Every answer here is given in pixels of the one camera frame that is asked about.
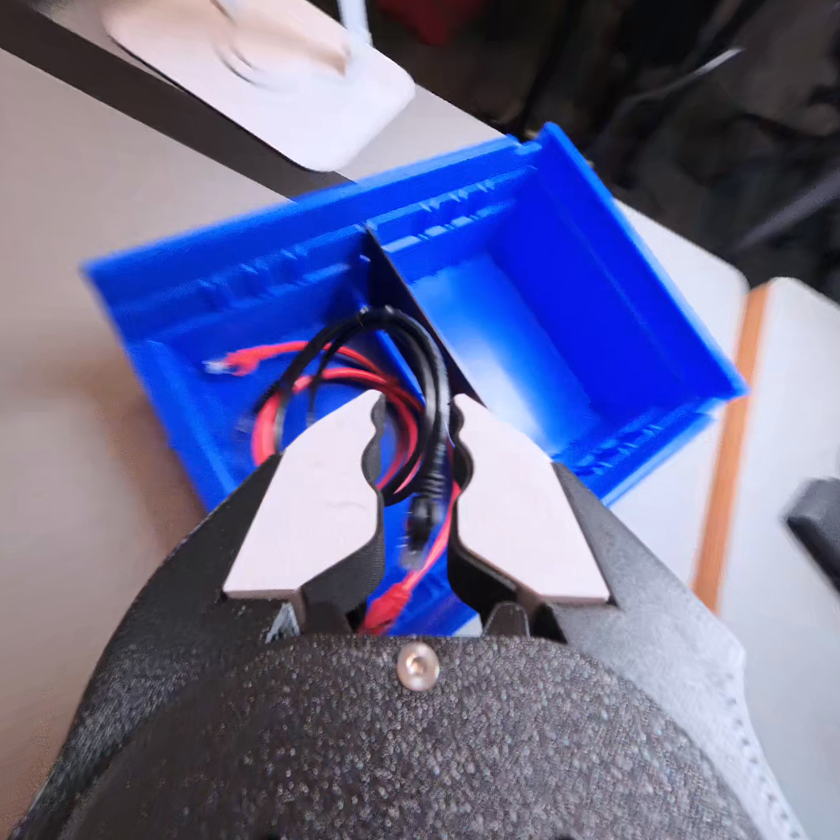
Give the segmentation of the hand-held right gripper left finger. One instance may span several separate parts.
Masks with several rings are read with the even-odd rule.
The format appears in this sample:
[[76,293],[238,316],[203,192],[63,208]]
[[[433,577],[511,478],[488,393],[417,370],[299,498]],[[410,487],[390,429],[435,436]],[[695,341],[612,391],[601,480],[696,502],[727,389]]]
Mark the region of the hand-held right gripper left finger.
[[230,600],[283,601],[300,629],[357,612],[385,572],[385,397],[365,391],[279,458],[224,582]]

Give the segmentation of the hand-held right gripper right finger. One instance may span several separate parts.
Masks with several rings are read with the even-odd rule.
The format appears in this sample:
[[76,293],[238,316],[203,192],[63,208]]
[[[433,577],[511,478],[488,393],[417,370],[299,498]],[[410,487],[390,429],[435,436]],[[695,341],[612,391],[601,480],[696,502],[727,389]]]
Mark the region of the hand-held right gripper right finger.
[[562,634],[559,607],[606,606],[611,593],[558,466],[472,397],[451,408],[449,585],[487,634]]

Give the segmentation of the blue plastic bin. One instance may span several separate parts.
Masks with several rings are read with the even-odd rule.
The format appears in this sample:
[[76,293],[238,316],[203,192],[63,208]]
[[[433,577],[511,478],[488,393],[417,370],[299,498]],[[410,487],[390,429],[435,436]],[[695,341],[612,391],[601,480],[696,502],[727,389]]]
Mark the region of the blue plastic bin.
[[82,269],[213,510],[256,469],[253,406],[373,308],[364,222],[477,336],[486,405],[610,505],[746,392],[568,137],[501,139],[94,259]]

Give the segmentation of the small black box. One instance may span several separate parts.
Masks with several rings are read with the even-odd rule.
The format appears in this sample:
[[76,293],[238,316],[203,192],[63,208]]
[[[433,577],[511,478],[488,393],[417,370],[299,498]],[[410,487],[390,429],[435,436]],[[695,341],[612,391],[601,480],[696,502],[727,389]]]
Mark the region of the small black box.
[[801,488],[785,522],[832,586],[839,590],[839,478],[811,479]]

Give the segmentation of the white stand base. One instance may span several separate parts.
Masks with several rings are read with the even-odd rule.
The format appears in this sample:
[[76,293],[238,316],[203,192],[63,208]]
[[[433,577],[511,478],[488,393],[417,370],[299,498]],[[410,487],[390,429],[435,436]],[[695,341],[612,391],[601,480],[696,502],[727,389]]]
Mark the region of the white stand base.
[[342,169],[415,97],[378,51],[363,1],[109,2],[110,38],[291,162]]

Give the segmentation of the red bag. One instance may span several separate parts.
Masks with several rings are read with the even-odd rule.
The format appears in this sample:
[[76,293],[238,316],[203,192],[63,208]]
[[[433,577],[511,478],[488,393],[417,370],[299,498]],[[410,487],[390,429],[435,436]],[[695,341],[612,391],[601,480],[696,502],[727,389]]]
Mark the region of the red bag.
[[488,1],[376,1],[387,17],[428,46],[446,46],[484,11]]

